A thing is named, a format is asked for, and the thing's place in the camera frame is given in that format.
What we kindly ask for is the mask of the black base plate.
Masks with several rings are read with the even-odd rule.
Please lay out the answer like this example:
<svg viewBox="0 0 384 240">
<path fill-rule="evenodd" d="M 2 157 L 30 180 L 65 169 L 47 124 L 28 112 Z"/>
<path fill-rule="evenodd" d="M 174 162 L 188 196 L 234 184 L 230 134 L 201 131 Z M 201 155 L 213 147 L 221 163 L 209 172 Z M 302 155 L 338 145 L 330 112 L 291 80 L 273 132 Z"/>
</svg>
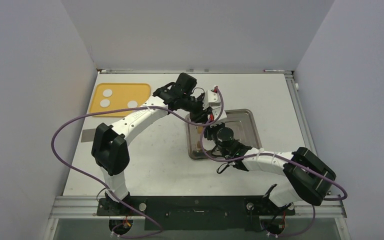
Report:
<svg viewBox="0 0 384 240">
<path fill-rule="evenodd" d="M 129 196 L 125 202 L 171 230 L 257 230 L 273 217 L 293 216 L 292 205 L 277 207 L 257 196 Z"/>
</svg>

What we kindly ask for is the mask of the white dough disc upper left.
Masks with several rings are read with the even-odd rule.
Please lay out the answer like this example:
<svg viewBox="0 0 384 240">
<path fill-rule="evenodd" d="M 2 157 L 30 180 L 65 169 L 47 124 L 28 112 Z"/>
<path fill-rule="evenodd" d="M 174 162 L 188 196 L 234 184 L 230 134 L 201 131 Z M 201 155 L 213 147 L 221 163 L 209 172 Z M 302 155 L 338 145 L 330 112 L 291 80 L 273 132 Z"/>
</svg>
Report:
<svg viewBox="0 0 384 240">
<path fill-rule="evenodd" d="M 105 97 L 105 98 L 109 98 L 111 97 L 113 94 L 113 91 L 111 89 L 105 89 L 103 92 L 102 92 L 102 95 Z"/>
</svg>

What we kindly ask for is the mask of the stainless steel tray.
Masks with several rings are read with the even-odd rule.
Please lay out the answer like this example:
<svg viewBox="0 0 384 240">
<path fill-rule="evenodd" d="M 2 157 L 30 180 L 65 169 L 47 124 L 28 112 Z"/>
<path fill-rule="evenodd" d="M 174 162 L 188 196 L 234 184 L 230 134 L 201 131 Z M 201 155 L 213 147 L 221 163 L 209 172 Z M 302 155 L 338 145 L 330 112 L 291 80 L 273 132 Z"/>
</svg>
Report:
<svg viewBox="0 0 384 240">
<path fill-rule="evenodd" d="M 253 113 L 249 109 L 231 109 L 225 111 L 227 118 L 222 122 L 234 132 L 234 138 L 242 144 L 252 148 L 261 148 L 261 140 L 254 120 Z M 190 159 L 194 161 L 205 160 L 200 145 L 200 134 L 195 125 L 186 124 L 187 151 Z"/>
</svg>

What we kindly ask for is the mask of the white dough disc right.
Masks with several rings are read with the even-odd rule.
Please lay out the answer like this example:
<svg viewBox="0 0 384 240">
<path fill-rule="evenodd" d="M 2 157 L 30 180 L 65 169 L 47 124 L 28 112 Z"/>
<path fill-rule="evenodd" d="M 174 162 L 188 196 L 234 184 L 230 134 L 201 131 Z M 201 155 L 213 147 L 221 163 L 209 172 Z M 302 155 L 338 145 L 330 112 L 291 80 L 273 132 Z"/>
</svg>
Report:
<svg viewBox="0 0 384 240">
<path fill-rule="evenodd" d="M 135 100 L 131 100 L 127 103 L 128 108 L 137 108 L 138 107 L 138 102 Z"/>
</svg>

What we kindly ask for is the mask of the aluminium frame rail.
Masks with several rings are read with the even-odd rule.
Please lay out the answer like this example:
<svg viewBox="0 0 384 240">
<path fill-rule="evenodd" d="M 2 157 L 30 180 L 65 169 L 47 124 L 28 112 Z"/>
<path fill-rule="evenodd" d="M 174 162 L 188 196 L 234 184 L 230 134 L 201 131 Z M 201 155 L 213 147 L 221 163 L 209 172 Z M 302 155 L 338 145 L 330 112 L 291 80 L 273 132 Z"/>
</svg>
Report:
<svg viewBox="0 0 384 240">
<path fill-rule="evenodd" d="M 296 82 L 294 80 L 293 73 L 287 71 L 282 74 L 285 78 L 285 82 L 288 88 L 288 92 L 291 97 L 292 105 L 296 114 L 300 132 L 304 141 L 304 146 L 309 149 L 314 155 L 317 155 L 316 147 L 312 138 L 312 134 L 299 98 L 298 89 L 296 87 Z"/>
</svg>

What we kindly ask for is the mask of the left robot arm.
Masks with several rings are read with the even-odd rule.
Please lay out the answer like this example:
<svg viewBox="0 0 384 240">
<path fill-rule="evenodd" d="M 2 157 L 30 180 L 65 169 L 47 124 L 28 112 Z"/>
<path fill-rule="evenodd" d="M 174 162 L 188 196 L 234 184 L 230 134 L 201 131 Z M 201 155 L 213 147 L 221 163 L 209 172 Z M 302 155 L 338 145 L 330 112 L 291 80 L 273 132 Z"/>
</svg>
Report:
<svg viewBox="0 0 384 240">
<path fill-rule="evenodd" d="M 175 82 L 157 88 L 141 110 L 135 110 L 110 125 L 101 123 L 96 128 L 91 155 L 103 172 L 108 186 L 105 197 L 110 200 L 109 208 L 116 215 L 125 214 L 129 208 L 126 198 L 130 193 L 124 171 L 130 163 L 128 146 L 134 138 L 157 120 L 177 110 L 188 112 L 192 123 L 208 122 L 211 109 L 204 107 L 205 95 L 192 95 L 196 85 L 196 78 L 180 73 Z"/>
</svg>

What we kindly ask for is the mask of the yellow plastic tray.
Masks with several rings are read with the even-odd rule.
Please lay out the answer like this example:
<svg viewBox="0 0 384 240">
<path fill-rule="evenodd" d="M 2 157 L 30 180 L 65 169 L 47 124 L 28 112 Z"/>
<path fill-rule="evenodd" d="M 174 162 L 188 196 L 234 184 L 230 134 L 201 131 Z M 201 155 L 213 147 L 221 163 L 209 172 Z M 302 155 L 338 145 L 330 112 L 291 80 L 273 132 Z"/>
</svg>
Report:
<svg viewBox="0 0 384 240">
<path fill-rule="evenodd" d="M 113 91 L 111 97 L 103 96 L 103 91 L 106 89 Z M 131 109 L 127 106 L 129 101 L 136 101 L 139 107 L 148 100 L 151 95 L 151 90 L 151 86 L 147 83 L 100 83 L 94 88 L 88 112 L 98 113 L 119 109 Z M 103 99 L 110 100 L 109 107 L 100 107 L 100 101 Z"/>
</svg>

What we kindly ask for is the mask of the white dough disc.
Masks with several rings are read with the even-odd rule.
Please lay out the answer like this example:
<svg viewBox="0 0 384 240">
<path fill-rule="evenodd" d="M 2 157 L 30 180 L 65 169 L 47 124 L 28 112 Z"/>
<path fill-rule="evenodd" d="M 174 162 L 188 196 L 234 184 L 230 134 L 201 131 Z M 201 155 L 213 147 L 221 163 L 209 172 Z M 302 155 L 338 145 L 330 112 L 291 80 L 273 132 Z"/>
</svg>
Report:
<svg viewBox="0 0 384 240">
<path fill-rule="evenodd" d="M 109 99 L 103 99 L 100 101 L 99 105 L 101 108 L 107 108 L 111 104 L 111 101 Z"/>
<path fill-rule="evenodd" d="M 135 100 L 131 100 L 127 103 L 128 108 L 137 108 L 138 107 L 138 102 Z"/>
<path fill-rule="evenodd" d="M 105 97 L 105 98 L 109 98 L 111 97 L 113 94 L 113 91 L 111 89 L 105 89 L 103 92 L 102 92 L 102 95 Z"/>
</svg>

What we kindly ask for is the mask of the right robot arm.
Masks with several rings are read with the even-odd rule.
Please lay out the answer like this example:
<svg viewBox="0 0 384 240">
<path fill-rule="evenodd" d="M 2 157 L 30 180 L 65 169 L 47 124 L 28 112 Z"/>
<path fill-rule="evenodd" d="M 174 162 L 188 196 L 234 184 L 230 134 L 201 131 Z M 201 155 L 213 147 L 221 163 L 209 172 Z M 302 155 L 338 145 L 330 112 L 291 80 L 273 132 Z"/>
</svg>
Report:
<svg viewBox="0 0 384 240">
<path fill-rule="evenodd" d="M 316 154 L 306 147 L 292 152 L 273 152 L 241 143 L 234 131 L 221 123 L 206 127 L 201 140 L 214 142 L 214 151 L 208 155 L 226 167 L 252 172 L 261 171 L 285 177 L 287 182 L 276 183 L 263 196 L 263 209 L 269 214 L 277 213 L 282 207 L 294 202 L 305 201 L 320 206 L 324 201 L 336 173 Z"/>
</svg>

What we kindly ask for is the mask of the white dough disc lower left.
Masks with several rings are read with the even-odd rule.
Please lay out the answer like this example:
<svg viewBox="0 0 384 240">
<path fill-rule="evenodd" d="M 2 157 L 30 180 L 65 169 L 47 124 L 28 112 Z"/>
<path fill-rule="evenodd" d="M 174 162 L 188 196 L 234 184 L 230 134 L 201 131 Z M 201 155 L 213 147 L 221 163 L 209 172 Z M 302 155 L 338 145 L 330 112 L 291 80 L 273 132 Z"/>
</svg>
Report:
<svg viewBox="0 0 384 240">
<path fill-rule="evenodd" d="M 111 104 L 111 101 L 109 99 L 103 99 L 100 101 L 99 105 L 101 108 L 107 108 Z"/>
</svg>

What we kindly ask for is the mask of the wooden rolling pin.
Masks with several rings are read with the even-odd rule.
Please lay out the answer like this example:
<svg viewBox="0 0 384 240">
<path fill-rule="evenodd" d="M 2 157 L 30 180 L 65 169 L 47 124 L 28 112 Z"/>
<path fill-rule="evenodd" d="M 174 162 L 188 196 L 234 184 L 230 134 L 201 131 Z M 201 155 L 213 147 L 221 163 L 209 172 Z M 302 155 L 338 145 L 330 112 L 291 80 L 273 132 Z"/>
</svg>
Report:
<svg viewBox="0 0 384 240">
<path fill-rule="evenodd" d="M 202 132 L 203 132 L 203 127 L 202 126 L 198 126 L 197 128 L 196 128 L 196 132 L 198 133 L 198 134 L 201 134 Z"/>
</svg>

